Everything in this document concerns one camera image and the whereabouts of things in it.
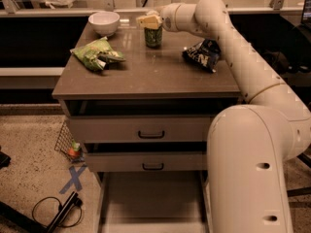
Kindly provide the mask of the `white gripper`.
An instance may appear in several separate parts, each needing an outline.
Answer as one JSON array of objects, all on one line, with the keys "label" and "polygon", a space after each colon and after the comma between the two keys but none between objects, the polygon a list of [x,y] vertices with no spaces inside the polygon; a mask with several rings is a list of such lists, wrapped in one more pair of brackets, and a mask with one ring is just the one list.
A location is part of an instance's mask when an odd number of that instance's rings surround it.
[{"label": "white gripper", "polygon": [[178,32],[176,13],[180,6],[181,3],[172,3],[156,7],[155,10],[148,11],[146,16],[137,17],[136,22],[141,28],[157,30],[162,21],[162,26],[166,31]]}]

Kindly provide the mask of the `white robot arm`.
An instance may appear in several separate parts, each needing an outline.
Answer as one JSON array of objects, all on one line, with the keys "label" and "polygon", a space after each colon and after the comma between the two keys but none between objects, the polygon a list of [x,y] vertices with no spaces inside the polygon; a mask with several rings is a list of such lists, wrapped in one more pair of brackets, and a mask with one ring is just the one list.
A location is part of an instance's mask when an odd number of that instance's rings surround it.
[{"label": "white robot arm", "polygon": [[136,21],[215,40],[245,100],[208,133],[212,233],[294,233],[283,163],[311,144],[309,109],[235,29],[222,0],[173,3]]}]

